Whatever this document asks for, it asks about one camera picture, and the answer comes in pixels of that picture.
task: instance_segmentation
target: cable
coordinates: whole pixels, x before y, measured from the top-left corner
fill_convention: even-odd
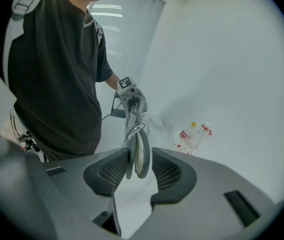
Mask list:
[[[18,136],[16,136],[16,133],[15,133],[15,131],[13,129],[14,128],[14,126],[13,126],[13,118],[12,118],[13,116],[14,116],[14,114],[13,114],[12,110],[10,110],[10,122],[11,122],[12,132],[13,132],[14,137],[16,139],[16,143],[22,148],[21,143],[18,141]]]
[[[13,114],[13,125],[14,125],[14,129],[15,129],[15,131],[16,131],[16,133],[17,133],[17,135],[18,135],[18,136],[20,136],[20,134],[18,133],[18,131],[17,131],[17,129],[16,129],[16,125],[15,125],[15,116],[14,116],[14,114]]]
[[[111,113],[114,111],[114,102],[115,102],[116,94],[117,94],[117,92],[115,92],[115,94],[114,94],[113,103],[112,103],[112,108],[111,108]]]
[[[106,115],[105,117],[102,118],[102,120],[106,119],[107,117],[111,116],[119,107],[121,106],[121,103],[117,106],[116,109],[114,109],[110,114]]]

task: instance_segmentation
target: man's hand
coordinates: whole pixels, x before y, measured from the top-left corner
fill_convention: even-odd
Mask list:
[[[105,82],[114,90],[117,91],[117,82],[120,80],[120,78],[117,77],[116,74],[113,73],[113,75],[111,75],[111,77],[106,80]]]

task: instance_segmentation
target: dark gray t-shirt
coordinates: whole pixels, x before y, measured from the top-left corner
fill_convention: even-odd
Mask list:
[[[112,74],[90,14],[69,0],[41,0],[24,19],[8,62],[14,106],[50,160],[94,153],[101,136],[95,83]]]

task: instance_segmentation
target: red bottle label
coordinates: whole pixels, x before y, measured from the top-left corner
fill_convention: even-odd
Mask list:
[[[182,139],[185,139],[186,136],[187,136],[187,134],[186,134],[184,131],[182,131],[182,132],[180,133],[180,137],[181,137]]]

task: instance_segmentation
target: window blind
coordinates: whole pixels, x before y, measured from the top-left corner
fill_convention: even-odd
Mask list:
[[[107,59],[120,78],[139,84],[164,2],[100,0],[89,11],[103,27]]]

